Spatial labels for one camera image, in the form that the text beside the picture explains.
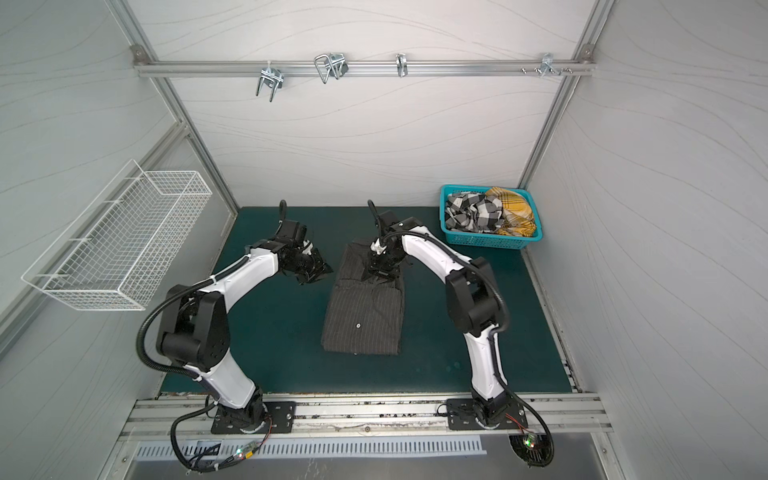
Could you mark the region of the dark grey pinstriped shirt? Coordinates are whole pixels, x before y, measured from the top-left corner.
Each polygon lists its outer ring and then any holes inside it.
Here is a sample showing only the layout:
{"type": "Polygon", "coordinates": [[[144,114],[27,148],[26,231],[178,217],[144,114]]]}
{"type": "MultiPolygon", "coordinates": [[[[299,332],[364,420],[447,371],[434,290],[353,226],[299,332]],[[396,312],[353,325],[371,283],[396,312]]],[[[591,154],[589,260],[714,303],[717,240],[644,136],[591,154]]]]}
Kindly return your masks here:
{"type": "Polygon", "coordinates": [[[405,281],[368,271],[370,244],[360,239],[345,246],[321,336],[328,352],[396,356],[401,351],[405,281]]]}

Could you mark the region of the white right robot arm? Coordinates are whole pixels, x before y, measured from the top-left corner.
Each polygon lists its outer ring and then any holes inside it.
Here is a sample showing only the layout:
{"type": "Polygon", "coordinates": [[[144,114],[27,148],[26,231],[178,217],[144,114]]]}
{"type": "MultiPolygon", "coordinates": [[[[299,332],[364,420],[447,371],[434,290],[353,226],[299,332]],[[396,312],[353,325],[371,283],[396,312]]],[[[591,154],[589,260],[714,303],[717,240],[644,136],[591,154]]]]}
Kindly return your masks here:
{"type": "Polygon", "coordinates": [[[368,204],[378,236],[369,247],[367,274],[394,278],[400,264],[412,258],[445,287],[448,316],[463,335],[471,367],[472,408],[485,429],[498,426],[513,403],[498,351],[498,334],[508,324],[508,311],[490,264],[472,259],[440,241],[419,220],[400,220],[392,211],[368,204]]]}

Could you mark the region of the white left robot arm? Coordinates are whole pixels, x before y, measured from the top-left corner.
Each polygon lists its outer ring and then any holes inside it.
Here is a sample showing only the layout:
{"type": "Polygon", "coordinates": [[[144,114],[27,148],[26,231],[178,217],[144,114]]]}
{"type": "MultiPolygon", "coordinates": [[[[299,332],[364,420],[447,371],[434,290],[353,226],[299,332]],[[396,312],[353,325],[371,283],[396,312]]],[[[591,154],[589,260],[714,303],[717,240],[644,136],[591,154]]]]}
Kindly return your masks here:
{"type": "Polygon", "coordinates": [[[273,237],[249,246],[243,257],[200,286],[178,285],[168,292],[180,297],[162,313],[156,350],[203,386],[232,430],[258,431],[267,422],[267,408],[260,388],[233,357],[228,313],[278,273],[307,284],[332,272],[306,231],[305,225],[283,219],[273,237]]]}

